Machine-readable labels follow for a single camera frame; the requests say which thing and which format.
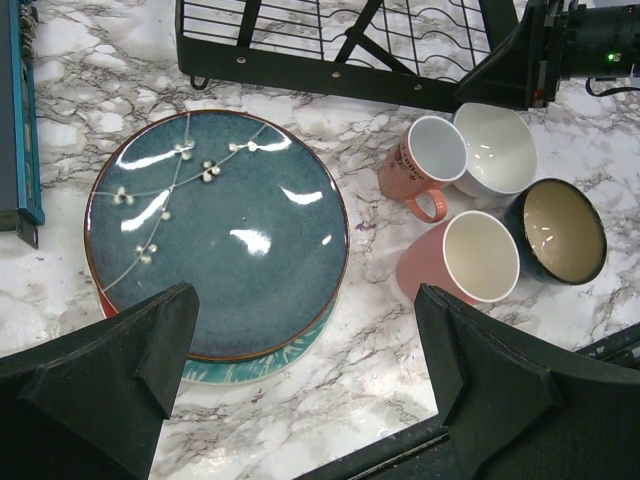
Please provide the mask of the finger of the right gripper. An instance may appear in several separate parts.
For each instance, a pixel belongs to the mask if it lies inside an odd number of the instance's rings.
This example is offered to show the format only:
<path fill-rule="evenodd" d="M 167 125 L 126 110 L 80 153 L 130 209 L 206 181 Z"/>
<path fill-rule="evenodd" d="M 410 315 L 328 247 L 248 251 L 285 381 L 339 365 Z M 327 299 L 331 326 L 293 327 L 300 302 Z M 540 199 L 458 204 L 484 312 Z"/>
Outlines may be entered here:
<path fill-rule="evenodd" d="M 490 52 L 460 81 L 454 101 L 527 110 L 532 97 L 531 12 L 525 9 L 521 20 L 514 9 L 482 9 L 482 16 Z"/>

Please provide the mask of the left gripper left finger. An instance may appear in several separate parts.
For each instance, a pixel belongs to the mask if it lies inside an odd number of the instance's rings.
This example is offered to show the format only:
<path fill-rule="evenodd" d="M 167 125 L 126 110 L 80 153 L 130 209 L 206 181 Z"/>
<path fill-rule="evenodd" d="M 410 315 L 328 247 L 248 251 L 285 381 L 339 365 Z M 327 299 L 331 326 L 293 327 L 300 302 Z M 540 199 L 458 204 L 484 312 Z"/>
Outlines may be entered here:
<path fill-rule="evenodd" d="M 146 479 L 199 298 L 180 282 L 1 360 L 4 479 Z"/>

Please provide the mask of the plain pink mug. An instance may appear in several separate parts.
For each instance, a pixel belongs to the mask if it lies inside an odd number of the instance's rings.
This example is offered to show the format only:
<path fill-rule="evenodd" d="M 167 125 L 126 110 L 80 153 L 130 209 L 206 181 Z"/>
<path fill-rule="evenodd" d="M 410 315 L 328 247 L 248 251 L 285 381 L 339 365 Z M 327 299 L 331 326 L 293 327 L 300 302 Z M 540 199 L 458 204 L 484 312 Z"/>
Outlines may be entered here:
<path fill-rule="evenodd" d="M 401 255 L 396 279 L 414 299 L 422 284 L 437 286 L 469 303 L 494 303 L 520 276 L 516 243 L 497 218 L 463 212 L 417 238 Z"/>

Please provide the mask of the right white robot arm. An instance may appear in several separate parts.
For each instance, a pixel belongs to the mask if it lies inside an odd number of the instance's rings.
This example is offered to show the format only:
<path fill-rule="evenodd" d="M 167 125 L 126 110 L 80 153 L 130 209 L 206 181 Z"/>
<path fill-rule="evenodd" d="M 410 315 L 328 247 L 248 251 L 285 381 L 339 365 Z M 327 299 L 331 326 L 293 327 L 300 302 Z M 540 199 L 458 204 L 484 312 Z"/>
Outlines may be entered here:
<path fill-rule="evenodd" d="M 577 1 L 479 3 L 490 52 L 454 91 L 454 104 L 544 108 L 563 81 L 639 75 L 639 6 L 589 8 Z"/>

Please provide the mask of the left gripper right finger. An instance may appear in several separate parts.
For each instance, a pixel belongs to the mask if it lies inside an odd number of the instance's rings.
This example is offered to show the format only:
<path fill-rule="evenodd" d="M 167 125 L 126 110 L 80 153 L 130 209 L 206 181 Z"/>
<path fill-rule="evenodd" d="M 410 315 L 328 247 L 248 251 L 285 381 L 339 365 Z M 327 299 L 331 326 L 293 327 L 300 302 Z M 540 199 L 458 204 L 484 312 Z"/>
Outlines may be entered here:
<path fill-rule="evenodd" d="M 462 478 L 638 478 L 637 336 L 570 352 L 427 285 L 415 313 Z"/>

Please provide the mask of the black wire dish rack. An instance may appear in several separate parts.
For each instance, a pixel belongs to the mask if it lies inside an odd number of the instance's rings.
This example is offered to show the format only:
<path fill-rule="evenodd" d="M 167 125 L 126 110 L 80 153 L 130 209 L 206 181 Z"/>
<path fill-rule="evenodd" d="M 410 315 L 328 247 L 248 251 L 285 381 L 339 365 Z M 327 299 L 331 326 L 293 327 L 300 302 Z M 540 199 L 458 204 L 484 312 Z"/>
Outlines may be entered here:
<path fill-rule="evenodd" d="M 178 1 L 178 66 L 214 80 L 452 112 L 513 1 Z"/>

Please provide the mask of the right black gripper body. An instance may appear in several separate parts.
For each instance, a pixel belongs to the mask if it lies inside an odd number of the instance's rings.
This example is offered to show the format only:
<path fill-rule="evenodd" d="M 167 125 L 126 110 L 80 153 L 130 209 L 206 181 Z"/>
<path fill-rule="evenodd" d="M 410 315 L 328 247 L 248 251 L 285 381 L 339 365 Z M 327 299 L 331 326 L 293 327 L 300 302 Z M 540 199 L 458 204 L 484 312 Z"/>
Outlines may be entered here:
<path fill-rule="evenodd" d="M 526 81 L 520 110 L 544 108 L 556 99 L 566 31 L 574 1 L 528 1 L 520 22 L 525 41 Z"/>

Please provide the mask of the printed salmon coffee mug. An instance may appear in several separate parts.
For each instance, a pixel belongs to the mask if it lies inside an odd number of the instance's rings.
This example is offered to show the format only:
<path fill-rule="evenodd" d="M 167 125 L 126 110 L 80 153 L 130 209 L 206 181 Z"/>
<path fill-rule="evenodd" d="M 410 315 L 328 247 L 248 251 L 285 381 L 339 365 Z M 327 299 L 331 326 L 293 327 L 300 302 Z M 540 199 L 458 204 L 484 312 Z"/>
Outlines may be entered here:
<path fill-rule="evenodd" d="M 425 223 L 436 223 L 448 212 L 443 188 L 462 177 L 468 154 L 459 130 L 448 120 L 423 116 L 394 145 L 378 173 L 381 193 L 403 202 Z"/>

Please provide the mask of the white bowl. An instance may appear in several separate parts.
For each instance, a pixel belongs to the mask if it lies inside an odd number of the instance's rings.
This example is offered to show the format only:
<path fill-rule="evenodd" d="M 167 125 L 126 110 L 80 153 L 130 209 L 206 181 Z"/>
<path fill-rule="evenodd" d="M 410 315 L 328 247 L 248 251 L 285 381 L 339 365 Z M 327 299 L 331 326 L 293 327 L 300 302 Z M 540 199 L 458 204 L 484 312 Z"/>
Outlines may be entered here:
<path fill-rule="evenodd" d="M 451 118 L 467 149 L 454 186 L 474 198 L 516 195 L 533 181 L 538 155 L 529 127 L 513 110 L 466 103 Z"/>

